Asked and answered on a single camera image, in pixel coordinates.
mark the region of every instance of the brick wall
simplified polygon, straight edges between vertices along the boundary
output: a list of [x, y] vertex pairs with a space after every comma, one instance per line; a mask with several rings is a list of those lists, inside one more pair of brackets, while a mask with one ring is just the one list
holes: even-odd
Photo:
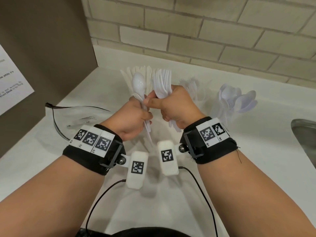
[[82, 0], [94, 45], [316, 88], [316, 0]]

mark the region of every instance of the stainless steel sink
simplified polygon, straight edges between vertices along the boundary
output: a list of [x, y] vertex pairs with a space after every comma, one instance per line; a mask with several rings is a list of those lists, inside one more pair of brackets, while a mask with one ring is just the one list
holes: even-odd
[[316, 122], [294, 119], [291, 122], [291, 128], [306, 155], [316, 168]]

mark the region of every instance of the brown wall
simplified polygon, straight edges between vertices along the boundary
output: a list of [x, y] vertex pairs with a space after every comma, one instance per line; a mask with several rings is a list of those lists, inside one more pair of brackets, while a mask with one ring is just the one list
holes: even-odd
[[35, 92], [0, 116], [0, 157], [97, 67], [81, 0], [1, 0], [0, 44]]

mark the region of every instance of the forearm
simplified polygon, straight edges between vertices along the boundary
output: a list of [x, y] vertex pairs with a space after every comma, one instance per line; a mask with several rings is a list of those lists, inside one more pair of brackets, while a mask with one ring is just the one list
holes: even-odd
[[74, 236], [104, 176], [61, 156], [0, 202], [6, 236]]
[[231, 237], [316, 236], [315, 228], [295, 202], [240, 151], [239, 158], [234, 151], [198, 165], [228, 234]]

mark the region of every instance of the qr-like code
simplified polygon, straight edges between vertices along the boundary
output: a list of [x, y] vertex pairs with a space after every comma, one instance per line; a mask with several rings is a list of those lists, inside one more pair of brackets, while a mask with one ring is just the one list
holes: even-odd
[[226, 131], [224, 130], [224, 128], [221, 126], [220, 123], [217, 123], [215, 125], [212, 125], [213, 129], [215, 130], [215, 133], [217, 135], [221, 135], [224, 134]]
[[173, 155], [172, 155], [172, 150], [162, 150], [161, 151], [161, 157], [163, 162], [167, 161], [172, 161], [173, 160]]
[[141, 161], [133, 161], [132, 165], [132, 173], [142, 174], [144, 170], [144, 162]]
[[94, 134], [92, 132], [88, 132], [86, 137], [83, 139], [83, 143], [93, 146], [98, 139], [99, 135]]
[[104, 137], [100, 137], [95, 145], [96, 148], [100, 150], [107, 151], [111, 144], [111, 140], [106, 139]]
[[207, 127], [205, 129], [201, 130], [200, 133], [201, 133], [202, 138], [205, 142], [209, 141], [210, 139], [213, 139], [215, 137], [213, 131], [211, 130], [211, 127]]
[[78, 131], [78, 133], [75, 135], [74, 139], [81, 141], [81, 139], [84, 137], [84, 135], [87, 133], [88, 131], [80, 129], [80, 131]]

